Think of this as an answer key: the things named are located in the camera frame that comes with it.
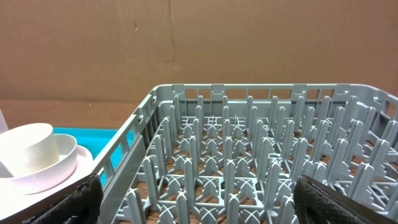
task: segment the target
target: white bowl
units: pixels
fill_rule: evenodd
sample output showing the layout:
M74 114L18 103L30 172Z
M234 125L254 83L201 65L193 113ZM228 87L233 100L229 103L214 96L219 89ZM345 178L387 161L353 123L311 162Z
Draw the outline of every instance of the white bowl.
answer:
M20 194L34 194L52 188L65 180L76 167L77 141L68 134L54 136L59 151L58 162L24 177L13 177L6 169L0 167L0 181Z
M35 123L0 134L0 161L14 177L24 177L59 161L53 128Z
M61 183L58 185L39 192L37 194L23 195L13 190L10 190L7 186L7 182L1 184L0 179L0 223L3 219L23 211L24 209L34 205L35 203L43 200L46 197L64 189L65 187L73 184L75 181L87 176L91 172L91 166L93 165L93 156L83 146L77 145L77 164L75 170Z

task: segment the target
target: dishwasher rack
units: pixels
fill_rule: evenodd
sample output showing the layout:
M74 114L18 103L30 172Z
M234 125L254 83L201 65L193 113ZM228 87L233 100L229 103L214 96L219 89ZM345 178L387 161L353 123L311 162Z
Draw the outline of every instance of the dishwasher rack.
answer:
M94 161L99 222L298 223L300 174L397 220L396 105L358 84L157 86Z

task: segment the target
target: stacked dishes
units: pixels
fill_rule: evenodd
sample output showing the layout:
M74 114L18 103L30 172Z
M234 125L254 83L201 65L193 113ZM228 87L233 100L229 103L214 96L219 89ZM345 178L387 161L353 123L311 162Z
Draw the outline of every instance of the stacked dishes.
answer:
M77 164L77 141L54 134L45 123L0 134L0 181L21 194L34 194L64 181Z

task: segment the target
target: cardboard wall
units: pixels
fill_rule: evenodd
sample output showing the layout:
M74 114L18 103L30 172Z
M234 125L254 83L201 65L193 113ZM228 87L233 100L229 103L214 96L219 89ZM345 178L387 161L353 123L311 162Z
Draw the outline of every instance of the cardboard wall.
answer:
M0 99L141 101L162 83L398 95L396 0L0 0Z

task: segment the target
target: blue tray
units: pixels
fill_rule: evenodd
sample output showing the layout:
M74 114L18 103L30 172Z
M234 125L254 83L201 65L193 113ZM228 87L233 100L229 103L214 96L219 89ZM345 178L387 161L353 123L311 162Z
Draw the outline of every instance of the blue tray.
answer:
M105 145L111 140L118 130L112 129L88 129L88 128L54 128L54 134L70 134L76 138L77 144L86 147L93 158L101 152ZM132 131L127 134L127 141L131 145L134 135ZM111 162L114 168L118 166L122 159L120 146L116 148L111 156ZM101 183L105 184L105 174L101 175Z

